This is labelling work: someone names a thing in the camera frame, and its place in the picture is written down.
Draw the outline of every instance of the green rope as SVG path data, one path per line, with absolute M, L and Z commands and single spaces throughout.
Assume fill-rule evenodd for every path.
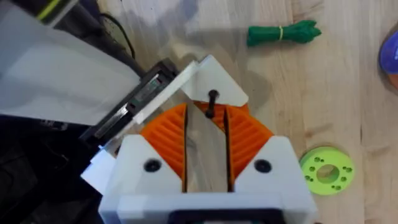
M 300 21 L 287 27 L 259 27 L 251 26 L 248 30 L 248 47 L 257 46 L 264 42 L 291 40 L 300 44 L 312 41 L 321 31 L 315 27 L 317 22 L 311 20 Z

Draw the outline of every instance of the black wire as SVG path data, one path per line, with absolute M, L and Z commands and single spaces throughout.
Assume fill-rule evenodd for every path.
M 123 29 L 123 26 L 119 23 L 119 21 L 116 20 L 113 16 L 111 16 L 111 15 L 109 15 L 107 13 L 100 13 L 99 16 L 109 19 L 110 21 L 112 21 L 114 24 L 116 24 L 119 27 L 120 31 L 123 33 L 123 36 L 124 36 L 128 46 L 130 48 L 131 57 L 135 58 L 136 57 L 136 52 L 134 51 L 134 48 L 132 47 L 129 38 L 127 37 L 126 31 Z

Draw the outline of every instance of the orange ribbed piece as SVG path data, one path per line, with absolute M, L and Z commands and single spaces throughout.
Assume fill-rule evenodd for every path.
M 141 131 L 141 135 L 183 181 L 185 181 L 186 110 L 186 103 L 169 109 Z
M 274 134 L 249 113 L 226 106 L 228 122 L 229 181 L 235 179 Z

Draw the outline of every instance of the wooden table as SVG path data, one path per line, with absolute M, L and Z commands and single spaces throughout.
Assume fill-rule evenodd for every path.
M 99 0 L 117 17 L 150 68 L 164 57 L 180 66 L 213 54 L 249 95 L 251 113 L 290 138 L 297 156 L 323 144 L 354 160 L 351 186 L 314 195 L 320 221 L 398 220 L 398 95 L 377 66 L 385 36 L 398 21 L 396 0 Z M 323 34 L 306 45 L 248 49 L 251 25 L 315 19 Z

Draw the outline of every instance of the green disc with holes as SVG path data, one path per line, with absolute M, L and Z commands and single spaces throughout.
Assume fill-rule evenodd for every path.
M 353 161 L 335 147 L 322 146 L 307 152 L 300 160 L 308 188 L 318 195 L 333 195 L 354 179 Z

